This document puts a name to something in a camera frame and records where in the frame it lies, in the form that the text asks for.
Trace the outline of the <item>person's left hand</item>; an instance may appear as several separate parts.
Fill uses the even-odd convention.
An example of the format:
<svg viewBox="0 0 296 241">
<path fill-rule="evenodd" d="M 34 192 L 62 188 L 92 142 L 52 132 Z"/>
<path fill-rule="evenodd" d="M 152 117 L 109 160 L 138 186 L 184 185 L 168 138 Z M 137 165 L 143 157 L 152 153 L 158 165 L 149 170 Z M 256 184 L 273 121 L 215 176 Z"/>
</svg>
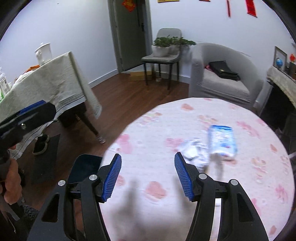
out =
<svg viewBox="0 0 296 241">
<path fill-rule="evenodd" d="M 22 187 L 18 163 L 13 158 L 10 158 L 10 160 L 11 163 L 6 180 L 4 181 L 4 184 L 1 184 L 1 193 L 3 192 L 3 187 L 5 187 L 6 191 L 4 193 L 4 200 L 6 203 L 12 205 L 21 198 Z"/>
</svg>

